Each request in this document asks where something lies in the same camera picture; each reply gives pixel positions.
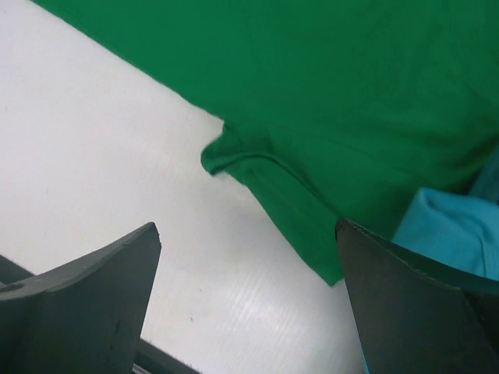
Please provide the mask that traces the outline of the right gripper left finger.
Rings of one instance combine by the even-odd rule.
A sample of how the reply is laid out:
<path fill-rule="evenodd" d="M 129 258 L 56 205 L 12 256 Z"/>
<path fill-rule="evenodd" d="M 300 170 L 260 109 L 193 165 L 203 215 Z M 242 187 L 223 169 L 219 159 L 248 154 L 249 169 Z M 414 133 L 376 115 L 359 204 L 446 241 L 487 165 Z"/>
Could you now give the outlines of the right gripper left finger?
<path fill-rule="evenodd" d="M 3 373 L 130 373 L 157 265 L 147 223 L 102 249 L 1 286 Z"/>

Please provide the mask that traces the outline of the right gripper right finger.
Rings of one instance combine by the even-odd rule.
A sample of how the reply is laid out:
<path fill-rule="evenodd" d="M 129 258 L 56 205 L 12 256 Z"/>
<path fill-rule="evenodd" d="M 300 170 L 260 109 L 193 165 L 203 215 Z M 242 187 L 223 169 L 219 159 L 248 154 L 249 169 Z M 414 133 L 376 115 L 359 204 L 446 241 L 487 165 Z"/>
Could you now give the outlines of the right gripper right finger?
<path fill-rule="evenodd" d="M 338 256 L 370 373 L 496 373 L 498 282 L 339 220 Z"/>

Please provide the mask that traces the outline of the green t shirt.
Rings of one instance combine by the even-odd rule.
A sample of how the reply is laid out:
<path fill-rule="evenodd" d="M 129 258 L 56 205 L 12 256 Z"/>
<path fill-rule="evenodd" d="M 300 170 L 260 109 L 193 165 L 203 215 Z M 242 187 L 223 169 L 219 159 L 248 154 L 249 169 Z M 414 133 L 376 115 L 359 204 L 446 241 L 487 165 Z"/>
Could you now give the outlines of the green t shirt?
<path fill-rule="evenodd" d="M 42 1 L 224 122 L 246 186 L 327 284 L 340 218 L 386 238 L 422 187 L 468 188 L 498 143 L 495 1 Z"/>

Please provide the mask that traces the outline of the turquoise t shirt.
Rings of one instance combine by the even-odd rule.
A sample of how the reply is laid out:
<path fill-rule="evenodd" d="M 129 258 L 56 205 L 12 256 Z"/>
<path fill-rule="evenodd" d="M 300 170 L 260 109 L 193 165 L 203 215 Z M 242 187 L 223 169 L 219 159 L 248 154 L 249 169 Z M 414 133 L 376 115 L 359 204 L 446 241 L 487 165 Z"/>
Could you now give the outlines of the turquoise t shirt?
<path fill-rule="evenodd" d="M 467 195 L 420 189 L 389 242 L 498 282 L 497 156 L 492 156 Z"/>

